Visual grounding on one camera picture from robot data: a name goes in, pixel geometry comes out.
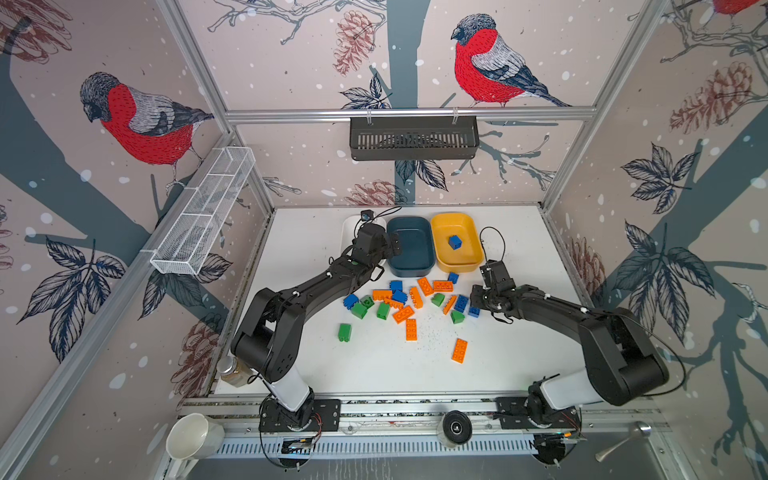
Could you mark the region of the white plastic bin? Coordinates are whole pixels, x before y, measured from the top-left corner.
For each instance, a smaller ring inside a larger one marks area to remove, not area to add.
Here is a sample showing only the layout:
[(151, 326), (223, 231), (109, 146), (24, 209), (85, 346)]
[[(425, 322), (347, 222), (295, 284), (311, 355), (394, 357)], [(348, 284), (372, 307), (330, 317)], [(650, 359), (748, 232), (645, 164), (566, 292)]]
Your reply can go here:
[(340, 251), (343, 252), (352, 244), (353, 239), (361, 225), (362, 218), (359, 214), (346, 218), (342, 224)]

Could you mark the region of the dark teal plastic bin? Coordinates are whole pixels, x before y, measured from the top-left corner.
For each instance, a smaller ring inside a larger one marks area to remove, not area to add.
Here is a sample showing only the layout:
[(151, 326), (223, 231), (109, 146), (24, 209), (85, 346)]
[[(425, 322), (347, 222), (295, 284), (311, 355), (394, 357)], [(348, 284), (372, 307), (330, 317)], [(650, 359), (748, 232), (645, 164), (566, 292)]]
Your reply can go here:
[(387, 233), (398, 236), (401, 253), (387, 261), (399, 278), (426, 277), (436, 262), (430, 222), (419, 216), (400, 216), (387, 222)]

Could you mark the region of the orange lego brick vertical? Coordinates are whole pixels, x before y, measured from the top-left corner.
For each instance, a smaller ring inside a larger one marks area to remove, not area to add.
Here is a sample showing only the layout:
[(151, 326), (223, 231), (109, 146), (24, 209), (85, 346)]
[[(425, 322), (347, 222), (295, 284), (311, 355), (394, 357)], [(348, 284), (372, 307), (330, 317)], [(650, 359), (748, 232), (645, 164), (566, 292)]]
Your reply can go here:
[(411, 287), (409, 290), (409, 296), (410, 296), (411, 302), (413, 303), (413, 306), (416, 309), (421, 309), (424, 306), (424, 302), (418, 287), (416, 286)]

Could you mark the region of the small blue lego brick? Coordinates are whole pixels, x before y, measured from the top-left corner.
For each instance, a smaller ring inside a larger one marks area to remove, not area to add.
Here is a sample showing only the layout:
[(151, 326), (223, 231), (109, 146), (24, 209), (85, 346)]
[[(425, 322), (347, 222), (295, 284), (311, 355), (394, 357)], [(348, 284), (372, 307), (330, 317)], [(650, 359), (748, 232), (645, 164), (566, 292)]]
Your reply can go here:
[(448, 243), (453, 250), (458, 250), (463, 245), (463, 240), (458, 235), (452, 235), (448, 238)]

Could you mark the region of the yellow plastic bin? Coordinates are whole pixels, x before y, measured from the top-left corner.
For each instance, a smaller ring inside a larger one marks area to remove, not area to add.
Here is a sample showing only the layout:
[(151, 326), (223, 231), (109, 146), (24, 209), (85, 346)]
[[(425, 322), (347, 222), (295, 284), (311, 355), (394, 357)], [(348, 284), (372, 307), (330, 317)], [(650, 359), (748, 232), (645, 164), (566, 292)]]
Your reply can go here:
[(474, 220), (465, 213), (449, 212), (430, 220), (438, 267), (446, 273), (469, 273), (483, 262)]

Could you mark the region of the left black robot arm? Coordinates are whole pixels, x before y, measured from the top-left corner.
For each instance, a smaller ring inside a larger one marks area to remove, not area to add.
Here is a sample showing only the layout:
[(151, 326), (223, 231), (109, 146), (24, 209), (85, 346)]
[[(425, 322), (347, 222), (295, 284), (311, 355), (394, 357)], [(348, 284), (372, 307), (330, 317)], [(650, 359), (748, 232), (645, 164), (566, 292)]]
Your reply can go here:
[(259, 374), (282, 411), (304, 425), (314, 392), (295, 367), (305, 323), (335, 300), (374, 279), (382, 262), (402, 253), (399, 236), (369, 222), (315, 277), (279, 292), (259, 290), (239, 324), (230, 352)]

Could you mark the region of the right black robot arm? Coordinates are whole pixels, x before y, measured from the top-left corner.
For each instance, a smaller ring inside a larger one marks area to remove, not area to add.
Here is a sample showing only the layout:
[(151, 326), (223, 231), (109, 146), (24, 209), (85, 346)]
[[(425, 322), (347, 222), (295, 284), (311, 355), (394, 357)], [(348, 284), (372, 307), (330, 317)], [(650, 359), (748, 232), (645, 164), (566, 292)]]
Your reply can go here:
[(502, 323), (524, 320), (576, 341), (584, 367), (544, 377), (528, 388), (525, 408), (535, 424), (572, 407), (598, 402), (622, 406), (665, 385), (668, 368), (650, 334), (627, 309), (590, 309), (554, 297), (532, 285), (516, 285), (500, 260), (480, 266), (483, 285), (474, 285), (471, 306)]

